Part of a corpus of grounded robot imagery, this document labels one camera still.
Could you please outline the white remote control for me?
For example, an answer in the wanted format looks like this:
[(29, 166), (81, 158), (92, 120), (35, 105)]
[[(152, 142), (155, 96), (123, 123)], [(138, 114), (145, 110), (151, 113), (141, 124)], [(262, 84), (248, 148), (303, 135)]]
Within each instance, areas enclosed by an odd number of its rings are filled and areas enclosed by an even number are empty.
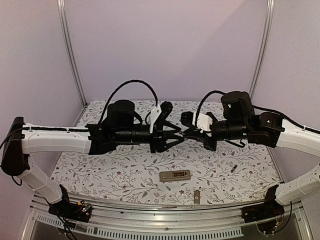
[(188, 181), (190, 179), (189, 170), (161, 171), (159, 173), (160, 182)]

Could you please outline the black AAA battery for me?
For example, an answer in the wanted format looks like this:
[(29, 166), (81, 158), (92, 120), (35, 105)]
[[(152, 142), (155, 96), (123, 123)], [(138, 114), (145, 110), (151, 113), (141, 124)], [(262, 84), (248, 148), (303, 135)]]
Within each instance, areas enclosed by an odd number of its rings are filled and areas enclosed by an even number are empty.
[(231, 169), (231, 173), (233, 173), (235, 170), (236, 170), (236, 168), (238, 167), (238, 165), (235, 165), (232, 169)]

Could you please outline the remote battery cover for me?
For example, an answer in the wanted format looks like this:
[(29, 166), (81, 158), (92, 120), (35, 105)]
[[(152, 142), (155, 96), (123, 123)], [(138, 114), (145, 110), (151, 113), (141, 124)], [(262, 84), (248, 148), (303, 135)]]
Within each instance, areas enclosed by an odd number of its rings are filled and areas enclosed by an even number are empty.
[(199, 190), (194, 191), (193, 202), (195, 205), (199, 205), (201, 203), (201, 192)]

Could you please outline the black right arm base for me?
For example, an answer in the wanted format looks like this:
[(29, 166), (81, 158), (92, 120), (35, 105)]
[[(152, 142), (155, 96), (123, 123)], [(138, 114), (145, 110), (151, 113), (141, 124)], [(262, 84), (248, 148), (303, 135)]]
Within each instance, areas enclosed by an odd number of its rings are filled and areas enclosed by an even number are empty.
[(280, 222), (275, 217), (282, 217), (285, 213), (283, 205), (276, 202), (278, 187), (274, 185), (269, 188), (262, 203), (241, 209), (241, 217), (245, 223), (264, 221), (257, 224), (258, 230), (264, 235), (274, 234), (277, 231)]

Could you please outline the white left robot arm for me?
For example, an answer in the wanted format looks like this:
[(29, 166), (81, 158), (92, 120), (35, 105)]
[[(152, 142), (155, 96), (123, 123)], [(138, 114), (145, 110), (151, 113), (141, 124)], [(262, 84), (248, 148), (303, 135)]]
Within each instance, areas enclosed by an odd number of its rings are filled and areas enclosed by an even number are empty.
[(106, 118), (97, 124), (81, 127), (36, 126), (16, 117), (1, 146), (1, 169), (26, 182), (63, 216), (74, 213), (67, 190), (52, 182), (30, 158), (33, 153), (73, 152), (104, 155), (120, 145), (148, 144), (151, 153), (162, 153), (184, 141), (181, 128), (167, 121), (173, 105), (165, 101), (156, 105), (143, 123), (130, 100), (118, 100), (104, 110)]

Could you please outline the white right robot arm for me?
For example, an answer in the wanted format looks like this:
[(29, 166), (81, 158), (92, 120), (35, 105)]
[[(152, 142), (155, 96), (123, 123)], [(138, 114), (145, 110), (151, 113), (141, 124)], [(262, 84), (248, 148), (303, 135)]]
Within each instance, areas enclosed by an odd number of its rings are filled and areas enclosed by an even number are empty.
[[(270, 148), (296, 150), (312, 156), (320, 155), (320, 134), (305, 126), (299, 127), (288, 119), (273, 112), (217, 120), (211, 113), (197, 115), (186, 111), (180, 122), (187, 127), (183, 136), (199, 141), (209, 151), (216, 151), (219, 141), (247, 140), (249, 144)], [(306, 196), (320, 189), (320, 166), (316, 165), (307, 173), (287, 182), (269, 188), (266, 197), (271, 197), (259, 206), (262, 218), (269, 218), (278, 210), (278, 204)]]

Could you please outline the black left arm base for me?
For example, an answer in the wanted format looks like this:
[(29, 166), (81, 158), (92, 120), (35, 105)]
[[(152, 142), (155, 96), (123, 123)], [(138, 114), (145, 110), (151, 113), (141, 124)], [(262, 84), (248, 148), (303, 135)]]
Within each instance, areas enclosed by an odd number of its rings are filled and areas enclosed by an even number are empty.
[(67, 189), (61, 184), (59, 187), (62, 193), (61, 200), (54, 204), (50, 203), (48, 212), (67, 220), (88, 223), (92, 214), (92, 205), (84, 200), (77, 203), (70, 202)]

